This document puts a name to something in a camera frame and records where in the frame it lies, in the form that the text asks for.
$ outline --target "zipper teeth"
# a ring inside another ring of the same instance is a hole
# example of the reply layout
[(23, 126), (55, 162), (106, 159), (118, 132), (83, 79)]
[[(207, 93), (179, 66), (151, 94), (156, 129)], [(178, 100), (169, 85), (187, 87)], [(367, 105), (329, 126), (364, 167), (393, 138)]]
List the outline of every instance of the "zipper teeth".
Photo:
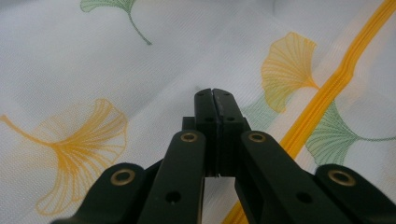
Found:
[(280, 145), (295, 158), (314, 131), (329, 104), (344, 89), (353, 77), (359, 57), (375, 37), (383, 24), (396, 10), (396, 1), (384, 1), (364, 25), (349, 47), (343, 61), (331, 78), (320, 88), (312, 101), (291, 126)]

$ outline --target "yellow ginkgo leaf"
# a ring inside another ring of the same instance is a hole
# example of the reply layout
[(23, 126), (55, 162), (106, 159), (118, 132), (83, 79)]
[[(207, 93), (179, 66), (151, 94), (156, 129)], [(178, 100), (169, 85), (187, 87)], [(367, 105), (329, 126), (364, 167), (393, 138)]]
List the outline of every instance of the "yellow ginkgo leaf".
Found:
[(96, 178), (126, 148), (127, 118), (108, 100), (94, 106), (74, 105), (42, 122), (32, 134), (25, 133), (6, 116), (1, 116), (15, 132), (29, 141), (24, 148), (51, 149), (57, 159), (53, 189), (36, 204), (38, 213), (54, 215), (70, 203), (84, 198)]
[(267, 104), (277, 113), (285, 111), (288, 97), (302, 87), (318, 89), (311, 74), (316, 44), (296, 33), (288, 33), (272, 44), (262, 64), (262, 87)]

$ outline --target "yellow zipper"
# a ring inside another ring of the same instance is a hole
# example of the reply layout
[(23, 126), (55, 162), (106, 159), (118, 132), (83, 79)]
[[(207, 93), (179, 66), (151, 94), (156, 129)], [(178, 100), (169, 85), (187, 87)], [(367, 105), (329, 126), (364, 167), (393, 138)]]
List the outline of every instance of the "yellow zipper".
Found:
[[(386, 0), (375, 11), (349, 46), (344, 59), (326, 83), (318, 90), (303, 113), (283, 137), (280, 145), (296, 158), (306, 140), (315, 130), (328, 106), (353, 77), (356, 63), (369, 43), (396, 10), (396, 1)], [(223, 224), (246, 224), (248, 220), (240, 202), (237, 202), (223, 220)]]

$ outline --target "metal grommet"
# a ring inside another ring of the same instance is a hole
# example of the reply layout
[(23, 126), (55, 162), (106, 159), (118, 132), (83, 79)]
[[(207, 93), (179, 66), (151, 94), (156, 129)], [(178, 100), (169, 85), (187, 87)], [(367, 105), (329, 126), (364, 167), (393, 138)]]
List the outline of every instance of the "metal grommet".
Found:
[(257, 143), (265, 142), (265, 136), (262, 133), (251, 133), (248, 139)]
[(183, 142), (195, 142), (198, 139), (198, 135), (195, 133), (183, 133), (180, 138)]
[(111, 176), (111, 184), (115, 186), (123, 186), (134, 180), (134, 171), (130, 169), (120, 169)]
[(356, 185), (355, 178), (344, 171), (330, 170), (328, 176), (332, 181), (342, 186), (352, 187)]

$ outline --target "patterned fabric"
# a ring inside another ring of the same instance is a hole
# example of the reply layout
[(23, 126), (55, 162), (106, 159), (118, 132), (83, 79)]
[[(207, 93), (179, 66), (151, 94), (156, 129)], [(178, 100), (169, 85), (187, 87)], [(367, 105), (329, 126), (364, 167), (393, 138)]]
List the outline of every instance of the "patterned fabric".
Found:
[[(206, 88), (233, 93), (252, 129), (306, 171), (343, 164), (396, 202), (395, 10), (368, 0), (2, 1), (0, 223), (69, 217), (107, 167), (160, 160)], [(205, 183), (204, 223), (246, 222), (232, 178)]]

